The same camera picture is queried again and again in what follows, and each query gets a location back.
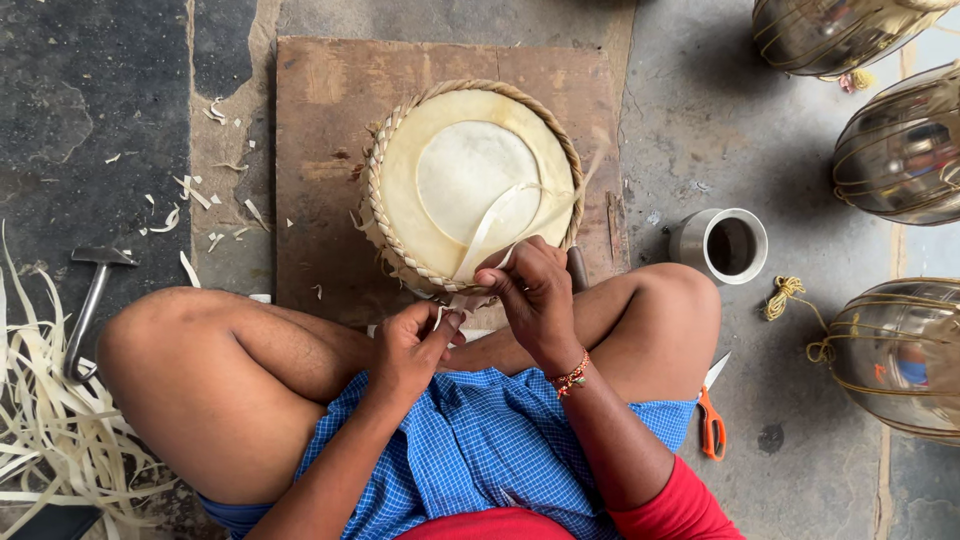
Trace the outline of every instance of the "wooden board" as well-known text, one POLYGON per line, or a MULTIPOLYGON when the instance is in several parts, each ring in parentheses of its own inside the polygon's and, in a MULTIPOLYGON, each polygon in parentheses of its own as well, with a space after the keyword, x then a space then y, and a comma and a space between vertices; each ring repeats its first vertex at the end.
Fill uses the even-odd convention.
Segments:
MULTIPOLYGON (((607 192, 621 195, 622 184, 603 51, 324 37, 280 37, 276 48, 278 305, 362 327, 416 300, 374 263, 376 251, 348 210, 359 200, 367 125, 449 79, 504 81, 540 100, 573 139, 585 171, 597 147, 592 130, 607 134, 612 144, 588 186, 577 244, 591 284, 629 270, 629 248, 612 247, 607 219, 607 192), (295 225, 286 227, 287 219, 295 225)), ((481 319, 487 328, 504 322, 496 313, 481 319)))

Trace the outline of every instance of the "blue checkered shorts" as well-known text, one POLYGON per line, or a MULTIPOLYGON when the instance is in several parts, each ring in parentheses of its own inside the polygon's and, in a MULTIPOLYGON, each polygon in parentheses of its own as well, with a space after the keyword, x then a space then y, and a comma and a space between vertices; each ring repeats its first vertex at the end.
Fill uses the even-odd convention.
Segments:
MULTIPOLYGON (((330 404, 296 479, 347 421, 366 387, 362 373, 330 404)), ((630 409, 676 452, 696 404, 660 401, 630 409)), ((252 505, 244 514, 244 506, 203 502, 234 538, 242 538, 269 510, 252 505)), ((542 514, 577 538, 617 537, 542 371, 531 368, 512 377, 492 368, 441 373, 387 444, 342 538, 393 538, 427 520, 509 505, 542 514)))

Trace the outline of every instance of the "drum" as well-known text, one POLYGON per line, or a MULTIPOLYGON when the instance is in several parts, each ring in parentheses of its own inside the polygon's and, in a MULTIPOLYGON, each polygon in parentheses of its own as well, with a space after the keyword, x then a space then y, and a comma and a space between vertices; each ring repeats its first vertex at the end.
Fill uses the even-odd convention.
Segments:
POLYGON ((833 157, 836 194, 891 221, 960 219, 960 61, 880 92, 853 116, 833 157))
POLYGON ((754 41, 776 69, 835 77, 896 51, 960 0, 756 0, 754 41))
POLYGON ((847 304, 819 345, 833 377, 878 420, 960 446, 960 280, 878 285, 847 304))
POLYGON ((517 88, 440 83, 372 132, 355 226, 421 297, 485 296, 476 265, 527 236, 572 245, 584 213, 580 157, 554 115, 517 88))

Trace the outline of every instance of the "leg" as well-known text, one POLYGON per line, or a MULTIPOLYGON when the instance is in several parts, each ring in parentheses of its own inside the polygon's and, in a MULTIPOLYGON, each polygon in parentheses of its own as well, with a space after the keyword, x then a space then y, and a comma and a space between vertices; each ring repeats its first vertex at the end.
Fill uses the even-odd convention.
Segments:
MULTIPOLYGON (((577 338, 624 401, 697 396, 720 332, 709 278, 680 264, 645 266, 578 294, 573 309, 577 338)), ((513 375, 534 365, 507 328, 458 348, 448 367, 513 375)))
POLYGON ((220 503, 272 503, 372 341, 241 296, 165 289, 104 328, 97 363, 137 434, 220 503))

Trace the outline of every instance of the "metal pot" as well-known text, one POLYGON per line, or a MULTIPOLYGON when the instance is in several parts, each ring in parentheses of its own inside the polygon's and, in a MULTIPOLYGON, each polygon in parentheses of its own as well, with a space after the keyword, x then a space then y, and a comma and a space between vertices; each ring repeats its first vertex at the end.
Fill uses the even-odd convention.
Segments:
POLYGON ((880 92, 847 124, 833 157, 836 193, 891 221, 960 219, 960 62, 880 92))
POLYGON ((889 426, 960 445, 960 280, 878 285, 830 324, 833 377, 889 426))
POLYGON ((670 236, 670 258, 717 285, 752 280, 767 260, 767 232, 745 209, 707 209, 687 216, 670 236))
POLYGON ((838 76, 896 51, 960 0, 756 0, 754 41, 794 75, 838 76))

